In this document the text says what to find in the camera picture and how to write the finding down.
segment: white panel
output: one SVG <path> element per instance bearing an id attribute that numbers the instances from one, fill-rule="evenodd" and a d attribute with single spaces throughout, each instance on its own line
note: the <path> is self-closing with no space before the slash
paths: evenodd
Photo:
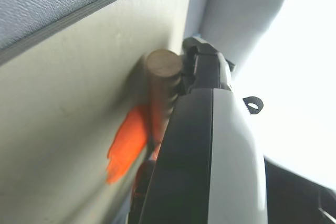
<path id="1" fill-rule="evenodd" d="M 208 223 L 267 223 L 264 157 L 242 99 L 214 89 Z"/>
<path id="2" fill-rule="evenodd" d="M 180 52 L 187 6 L 118 0 L 1 66 L 1 224 L 110 223 L 143 158 L 104 183 L 116 130 L 146 99 L 132 69 L 153 49 Z"/>

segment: orange object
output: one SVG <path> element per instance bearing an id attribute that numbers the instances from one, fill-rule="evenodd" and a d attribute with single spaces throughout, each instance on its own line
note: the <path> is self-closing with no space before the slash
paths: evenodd
<path id="1" fill-rule="evenodd" d="M 149 139 L 148 105 L 134 107 L 119 127 L 107 158 L 107 183 L 116 182 L 136 160 Z"/>

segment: orange paint stroke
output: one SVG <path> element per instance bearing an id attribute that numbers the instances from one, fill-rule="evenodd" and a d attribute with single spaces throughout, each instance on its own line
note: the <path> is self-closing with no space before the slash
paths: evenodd
<path id="1" fill-rule="evenodd" d="M 136 160 L 149 139 L 148 105 L 134 107 L 120 125 L 107 158 L 107 183 L 116 182 Z"/>

